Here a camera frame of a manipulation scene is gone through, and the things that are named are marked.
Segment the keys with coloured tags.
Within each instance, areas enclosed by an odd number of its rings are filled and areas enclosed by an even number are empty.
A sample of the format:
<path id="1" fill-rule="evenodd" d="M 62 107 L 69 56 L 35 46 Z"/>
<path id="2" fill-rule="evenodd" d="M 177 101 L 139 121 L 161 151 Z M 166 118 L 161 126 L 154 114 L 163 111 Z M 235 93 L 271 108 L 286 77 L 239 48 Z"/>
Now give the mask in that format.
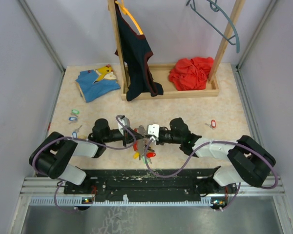
<path id="1" fill-rule="evenodd" d="M 134 150 L 134 155 L 133 155 L 133 158 L 134 159 L 139 159 L 139 160 L 142 160 L 144 162 L 144 164 L 149 163 L 149 164 L 152 164 L 152 158 L 153 157 L 156 157 L 156 153 L 153 149 L 151 149 L 150 147 L 148 147 L 147 149 L 147 153 L 145 156 L 142 155 L 142 153 L 139 153 L 138 152 L 138 148 L 137 146 L 133 146 L 133 150 Z"/>

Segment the key with red white tag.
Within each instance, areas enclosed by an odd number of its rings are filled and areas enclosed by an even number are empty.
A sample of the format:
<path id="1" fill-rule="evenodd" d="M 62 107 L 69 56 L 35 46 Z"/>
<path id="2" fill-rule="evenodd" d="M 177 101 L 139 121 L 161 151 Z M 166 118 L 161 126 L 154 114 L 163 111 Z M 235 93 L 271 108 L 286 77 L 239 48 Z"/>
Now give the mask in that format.
<path id="1" fill-rule="evenodd" d="M 215 129 L 216 128 L 216 121 L 214 119 L 212 119 L 210 121 L 210 123 L 205 123 L 205 125 L 207 125 L 208 127 L 210 127 L 211 129 Z"/>

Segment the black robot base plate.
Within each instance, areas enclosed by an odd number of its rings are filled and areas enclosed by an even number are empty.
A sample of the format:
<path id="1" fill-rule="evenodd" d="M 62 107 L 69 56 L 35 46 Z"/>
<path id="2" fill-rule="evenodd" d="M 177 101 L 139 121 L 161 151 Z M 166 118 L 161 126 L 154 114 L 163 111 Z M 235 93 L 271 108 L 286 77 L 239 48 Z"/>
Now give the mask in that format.
<path id="1" fill-rule="evenodd" d="M 96 169 L 87 170 L 86 180 L 80 186 L 67 182 L 68 191 L 76 194 L 85 194 L 94 190 L 99 191 L 99 186 L 106 184 L 107 190 L 111 189 L 138 189 L 138 190 L 156 190 L 163 188 L 186 189 L 190 193 L 207 195 L 209 193 L 228 192 L 229 184 L 225 187 L 219 186 L 212 176 L 216 169 L 183 169 L 178 175 L 170 178 L 161 178 L 154 176 L 147 169 L 138 170 L 111 170 Z"/>

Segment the key with light blue tag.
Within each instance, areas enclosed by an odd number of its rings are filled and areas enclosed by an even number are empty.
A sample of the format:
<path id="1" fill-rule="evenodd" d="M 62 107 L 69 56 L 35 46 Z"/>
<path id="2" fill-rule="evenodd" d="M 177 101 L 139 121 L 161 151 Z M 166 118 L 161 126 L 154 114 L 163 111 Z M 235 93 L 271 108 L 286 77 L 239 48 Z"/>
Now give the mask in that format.
<path id="1" fill-rule="evenodd" d="M 82 128 L 82 125 L 80 125 L 78 128 L 74 129 L 72 132 L 72 138 L 78 138 L 78 133 L 80 129 Z"/>

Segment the orange clothes hanger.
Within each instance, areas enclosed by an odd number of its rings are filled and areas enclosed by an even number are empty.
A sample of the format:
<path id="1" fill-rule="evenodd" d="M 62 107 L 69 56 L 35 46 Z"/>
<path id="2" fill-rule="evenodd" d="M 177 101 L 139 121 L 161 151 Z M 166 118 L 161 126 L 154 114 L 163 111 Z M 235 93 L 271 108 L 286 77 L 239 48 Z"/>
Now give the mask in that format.
<path id="1" fill-rule="evenodd" d="M 116 0 L 115 3 L 120 7 L 123 14 L 127 15 L 131 19 L 131 21 L 135 25 L 137 31 L 139 32 L 139 35 L 143 35 L 144 33 L 143 33 L 142 29 L 140 28 L 138 22 L 133 17 L 133 15 L 129 12 L 129 10 L 125 7 L 125 2 L 123 0 Z"/>

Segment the navy tank top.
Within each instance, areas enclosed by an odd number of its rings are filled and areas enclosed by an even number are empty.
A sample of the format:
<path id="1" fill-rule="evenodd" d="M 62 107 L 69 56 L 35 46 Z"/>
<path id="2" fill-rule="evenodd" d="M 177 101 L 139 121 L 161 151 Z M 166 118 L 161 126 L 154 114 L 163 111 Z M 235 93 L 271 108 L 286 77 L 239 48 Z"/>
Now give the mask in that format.
<path id="1" fill-rule="evenodd" d="M 152 97 L 163 95 L 162 85 L 154 82 L 148 66 L 153 52 L 145 35 L 138 35 L 123 18 L 119 6 L 115 4 L 123 59 L 127 63 L 130 85 L 126 100 L 132 101 L 141 93 L 150 93 Z"/>

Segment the metal key organizer red handle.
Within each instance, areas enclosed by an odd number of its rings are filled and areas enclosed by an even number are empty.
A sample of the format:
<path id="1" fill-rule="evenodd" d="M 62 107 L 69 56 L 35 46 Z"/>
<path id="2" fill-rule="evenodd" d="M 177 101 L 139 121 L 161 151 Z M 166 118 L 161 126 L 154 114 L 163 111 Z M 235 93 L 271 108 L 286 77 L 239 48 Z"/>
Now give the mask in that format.
<path id="1" fill-rule="evenodd" d="M 138 128 L 135 129 L 135 131 L 137 133 L 139 133 L 140 135 L 142 135 L 142 137 L 143 137 L 142 139 L 138 139 L 134 143 L 134 145 L 133 145 L 133 149 L 135 151 L 135 154 L 138 154 L 134 158 L 138 158 L 139 160 L 141 160 L 141 158 L 144 155 L 144 150 L 145 150 L 145 143 L 146 143 L 145 135 L 146 135 L 146 130 L 145 130 L 144 126 L 140 125 Z"/>

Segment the blue cartoon shirt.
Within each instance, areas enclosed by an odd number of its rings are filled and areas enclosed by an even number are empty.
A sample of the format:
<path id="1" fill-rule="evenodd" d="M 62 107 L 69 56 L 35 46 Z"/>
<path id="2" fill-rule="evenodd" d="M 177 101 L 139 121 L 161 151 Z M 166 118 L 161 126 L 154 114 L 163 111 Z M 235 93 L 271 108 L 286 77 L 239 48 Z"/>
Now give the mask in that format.
<path id="1" fill-rule="evenodd" d="M 86 103 L 121 88 L 110 64 L 94 70 L 81 71 L 75 82 Z"/>

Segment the aluminium frame rail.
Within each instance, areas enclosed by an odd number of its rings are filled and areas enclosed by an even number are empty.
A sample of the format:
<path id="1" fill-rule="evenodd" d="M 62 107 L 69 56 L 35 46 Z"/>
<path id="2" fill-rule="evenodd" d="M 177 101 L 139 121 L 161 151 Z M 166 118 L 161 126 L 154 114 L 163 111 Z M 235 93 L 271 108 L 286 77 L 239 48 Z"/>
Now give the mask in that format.
<path id="1" fill-rule="evenodd" d="M 190 193 L 186 189 L 156 190 L 138 189 L 111 189 L 107 190 L 106 184 L 100 185 L 99 191 L 90 190 L 85 194 L 76 194 L 68 191 L 67 185 L 48 179 L 46 177 L 28 177 L 24 180 L 20 197 L 29 201 L 34 206 L 60 207 L 90 207 L 90 206 L 214 206 L 226 197 L 229 199 L 239 196 L 245 197 L 277 197 L 284 196 L 282 184 L 272 190 L 263 190 L 247 185 L 243 182 L 240 186 L 229 186 L 228 192 L 209 193 L 199 195 Z"/>

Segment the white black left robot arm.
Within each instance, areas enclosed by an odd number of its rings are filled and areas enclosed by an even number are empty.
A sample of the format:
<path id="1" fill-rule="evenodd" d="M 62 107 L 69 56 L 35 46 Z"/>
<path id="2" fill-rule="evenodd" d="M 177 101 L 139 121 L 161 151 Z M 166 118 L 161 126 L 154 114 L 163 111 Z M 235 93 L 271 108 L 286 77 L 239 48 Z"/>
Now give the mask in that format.
<path id="1" fill-rule="evenodd" d="M 131 129 L 128 118 L 120 115 L 116 120 L 117 129 L 111 129 L 107 119 L 96 120 L 87 139 L 52 132 L 32 153 L 29 164 L 39 174 L 73 183 L 75 189 L 83 194 L 89 192 L 91 180 L 86 178 L 85 171 L 69 164 L 71 158 L 99 158 L 106 149 L 125 150 L 143 138 Z"/>

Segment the key with dark blue tag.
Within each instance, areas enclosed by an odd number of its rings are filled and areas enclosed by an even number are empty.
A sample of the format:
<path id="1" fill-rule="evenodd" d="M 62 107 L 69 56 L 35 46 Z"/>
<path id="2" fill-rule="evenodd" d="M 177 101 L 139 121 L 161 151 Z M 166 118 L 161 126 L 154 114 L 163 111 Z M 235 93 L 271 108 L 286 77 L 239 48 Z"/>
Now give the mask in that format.
<path id="1" fill-rule="evenodd" d="M 71 122 L 77 122 L 78 118 L 77 117 L 69 117 L 68 120 Z"/>

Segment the key with green tag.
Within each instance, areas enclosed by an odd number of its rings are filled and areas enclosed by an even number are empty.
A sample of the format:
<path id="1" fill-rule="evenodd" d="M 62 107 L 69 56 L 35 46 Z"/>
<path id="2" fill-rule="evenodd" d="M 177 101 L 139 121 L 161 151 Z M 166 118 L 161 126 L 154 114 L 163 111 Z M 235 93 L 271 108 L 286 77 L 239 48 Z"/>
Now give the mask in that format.
<path id="1" fill-rule="evenodd" d="M 75 116 L 78 116 L 80 114 L 80 112 L 78 110 L 71 110 L 71 115 L 75 115 Z"/>

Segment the red crumpled cloth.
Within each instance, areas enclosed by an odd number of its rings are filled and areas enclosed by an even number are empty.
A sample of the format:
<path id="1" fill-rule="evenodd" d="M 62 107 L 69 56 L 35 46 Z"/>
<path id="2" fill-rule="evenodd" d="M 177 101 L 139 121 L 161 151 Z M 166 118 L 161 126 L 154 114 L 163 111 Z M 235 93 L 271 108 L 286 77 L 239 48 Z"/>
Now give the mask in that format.
<path id="1" fill-rule="evenodd" d="M 169 72 L 168 80 L 178 91 L 204 90 L 213 62 L 211 57 L 182 58 Z"/>

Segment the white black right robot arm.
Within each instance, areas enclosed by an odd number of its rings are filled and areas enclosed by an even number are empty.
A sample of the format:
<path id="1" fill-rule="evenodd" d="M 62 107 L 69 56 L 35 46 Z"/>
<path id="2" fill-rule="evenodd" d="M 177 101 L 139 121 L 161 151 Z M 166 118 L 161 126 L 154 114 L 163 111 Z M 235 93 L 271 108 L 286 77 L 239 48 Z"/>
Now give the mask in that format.
<path id="1" fill-rule="evenodd" d="M 214 193 L 240 182 L 262 188 L 270 173 L 277 177 L 275 158 L 250 136 L 243 135 L 237 141 L 208 139 L 192 133 L 180 117 L 171 120 L 169 126 L 151 124 L 147 127 L 147 135 L 158 145 L 178 144 L 189 158 L 210 157 L 230 163 L 218 168 L 208 181 L 209 189 Z"/>

